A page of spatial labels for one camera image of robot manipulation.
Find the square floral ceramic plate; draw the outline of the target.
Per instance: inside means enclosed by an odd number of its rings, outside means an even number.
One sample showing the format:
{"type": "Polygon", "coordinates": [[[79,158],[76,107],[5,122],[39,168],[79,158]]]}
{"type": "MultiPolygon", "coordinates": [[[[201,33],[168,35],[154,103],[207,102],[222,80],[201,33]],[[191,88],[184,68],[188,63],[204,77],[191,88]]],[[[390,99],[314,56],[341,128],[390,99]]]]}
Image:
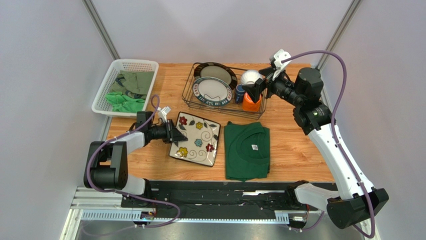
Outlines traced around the square floral ceramic plate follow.
{"type": "Polygon", "coordinates": [[[172,143],[169,156],[177,160],[212,167],[218,151],[221,125],[200,116],[180,112],[176,127],[187,140],[172,143]]]}

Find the round black rimmed plate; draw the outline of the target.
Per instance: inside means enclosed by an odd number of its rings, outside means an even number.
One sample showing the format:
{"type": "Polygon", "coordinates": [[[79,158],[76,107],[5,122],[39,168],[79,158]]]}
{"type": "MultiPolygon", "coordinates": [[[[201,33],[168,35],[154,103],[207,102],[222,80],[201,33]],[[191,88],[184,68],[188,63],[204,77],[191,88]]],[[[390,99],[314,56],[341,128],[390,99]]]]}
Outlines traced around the round black rimmed plate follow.
{"type": "Polygon", "coordinates": [[[193,71],[193,77],[197,80],[203,77],[213,77],[225,82],[232,90],[238,85],[236,74],[227,66],[217,62],[204,62],[193,71]]]}

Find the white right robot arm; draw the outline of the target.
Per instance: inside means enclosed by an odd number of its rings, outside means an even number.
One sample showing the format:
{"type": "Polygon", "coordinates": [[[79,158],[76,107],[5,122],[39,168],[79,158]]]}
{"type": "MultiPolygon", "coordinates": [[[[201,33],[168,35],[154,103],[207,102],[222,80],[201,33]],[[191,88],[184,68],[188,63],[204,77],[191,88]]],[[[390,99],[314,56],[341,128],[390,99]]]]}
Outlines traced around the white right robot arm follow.
{"type": "Polygon", "coordinates": [[[260,73],[262,77],[245,84],[244,91],[254,102],[275,95],[293,106],[295,122],[321,153],[337,187],[331,191],[305,180],[297,181],[287,187],[288,204],[324,211],[339,229],[356,227],[376,216],[389,195],[368,180],[350,155],[331,110],[321,101],[324,83],[320,72],[304,67],[295,81],[289,80],[285,71],[275,73],[272,67],[260,73]]]}

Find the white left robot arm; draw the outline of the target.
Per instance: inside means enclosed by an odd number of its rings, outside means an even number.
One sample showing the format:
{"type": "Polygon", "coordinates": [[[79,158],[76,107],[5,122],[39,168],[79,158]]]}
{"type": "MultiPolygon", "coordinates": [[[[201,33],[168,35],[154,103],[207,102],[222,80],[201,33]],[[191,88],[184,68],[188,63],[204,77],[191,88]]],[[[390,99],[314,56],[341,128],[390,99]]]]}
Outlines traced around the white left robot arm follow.
{"type": "Polygon", "coordinates": [[[86,188],[99,192],[120,192],[141,196],[148,189],[148,181],[129,174],[128,155],[152,140],[165,144],[185,142],[172,120],[153,124],[152,111],[139,111],[131,131],[108,141],[93,141],[89,146],[83,183],[86,188]]]}

